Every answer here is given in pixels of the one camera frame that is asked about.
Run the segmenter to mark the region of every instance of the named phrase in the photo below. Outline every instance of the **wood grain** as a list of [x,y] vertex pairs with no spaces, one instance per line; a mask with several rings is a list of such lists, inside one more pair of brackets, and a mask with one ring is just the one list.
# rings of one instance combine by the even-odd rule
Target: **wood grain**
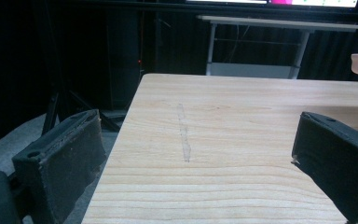
[[144,76],[83,223],[345,223],[290,163],[302,111],[358,130],[358,83]]

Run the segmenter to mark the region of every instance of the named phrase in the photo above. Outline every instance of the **dark background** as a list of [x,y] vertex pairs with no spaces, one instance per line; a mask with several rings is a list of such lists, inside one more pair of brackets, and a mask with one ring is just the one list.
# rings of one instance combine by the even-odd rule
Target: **dark background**
[[[185,3],[183,0],[158,2]],[[31,0],[0,0],[0,138],[24,121],[46,113],[54,90],[43,51],[46,43],[39,38],[39,23],[32,3]],[[199,11],[143,11],[135,7],[94,5],[53,1],[50,11],[65,87],[92,105],[109,110],[128,108],[146,73],[205,74],[210,25],[196,18]],[[241,13],[244,17],[257,17],[254,12]],[[337,14],[335,9],[324,8],[318,15],[325,17],[303,19],[333,22],[334,13]],[[345,13],[358,15],[358,6]],[[285,14],[287,20],[296,20],[290,13]],[[263,18],[277,16],[273,11],[260,14]],[[218,26],[216,37],[235,39],[245,29]],[[296,30],[250,27],[243,40],[296,43],[299,38]],[[235,44],[217,41],[213,61],[292,65],[296,52],[296,46],[291,44],[242,42],[232,52]],[[358,31],[317,31],[310,36],[298,78],[358,81],[351,71],[352,53],[358,53]],[[74,102],[69,103],[72,113],[82,109]]]

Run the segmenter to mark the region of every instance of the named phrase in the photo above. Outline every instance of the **black padded block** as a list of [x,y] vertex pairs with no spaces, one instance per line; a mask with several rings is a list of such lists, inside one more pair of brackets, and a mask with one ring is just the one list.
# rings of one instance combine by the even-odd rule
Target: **black padded block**
[[69,117],[13,157],[34,198],[33,221],[63,223],[105,158],[98,110]]
[[335,119],[303,112],[292,157],[339,211],[358,223],[358,132]]

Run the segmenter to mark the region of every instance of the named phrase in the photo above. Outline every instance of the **black tripod leg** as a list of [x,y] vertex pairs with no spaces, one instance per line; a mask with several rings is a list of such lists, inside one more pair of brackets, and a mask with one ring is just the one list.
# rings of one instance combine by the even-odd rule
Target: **black tripod leg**
[[50,102],[48,103],[48,113],[46,114],[42,135],[54,128],[54,124],[56,122],[58,114],[58,100],[59,94],[56,92],[51,96]]
[[[82,106],[86,107],[87,109],[94,109],[93,106],[91,106],[90,104],[88,104],[85,100],[83,100],[79,95],[77,95],[75,92],[73,91],[69,91],[71,93],[71,95],[74,97],[74,99]],[[119,132],[120,131],[120,126],[118,126],[117,124],[115,124],[112,120],[110,120],[110,118],[108,118],[107,116],[105,116],[101,111],[100,111],[100,118],[101,121],[104,125],[106,125],[109,129],[111,129],[114,132]]]

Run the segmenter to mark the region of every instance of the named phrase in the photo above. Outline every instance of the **white desk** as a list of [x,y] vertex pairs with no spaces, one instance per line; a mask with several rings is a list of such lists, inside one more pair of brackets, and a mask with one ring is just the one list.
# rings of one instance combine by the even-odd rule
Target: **white desk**
[[[304,56],[304,51],[308,43],[310,34],[314,31],[338,31],[338,32],[355,32],[358,30],[358,24],[343,24],[343,23],[325,23],[325,22],[310,22],[310,21],[276,21],[276,20],[262,20],[262,19],[250,19],[250,18],[231,18],[231,17],[216,17],[216,16],[199,16],[199,19],[203,21],[209,21],[211,23],[211,39],[209,44],[208,51],[208,62],[206,68],[206,75],[210,76],[212,74],[213,67],[221,66],[221,64],[213,64],[213,45],[214,45],[214,34],[216,26],[218,24],[231,24],[231,25],[247,25],[247,26],[261,26],[261,27],[278,27],[278,28],[288,28],[288,29],[297,29],[301,32],[300,45],[296,51],[296,57],[294,59],[294,64],[289,69],[288,77],[296,79],[299,73],[301,66],[302,58]],[[265,66],[251,66],[255,69],[265,69]],[[273,69],[284,69],[280,66],[276,66]]]

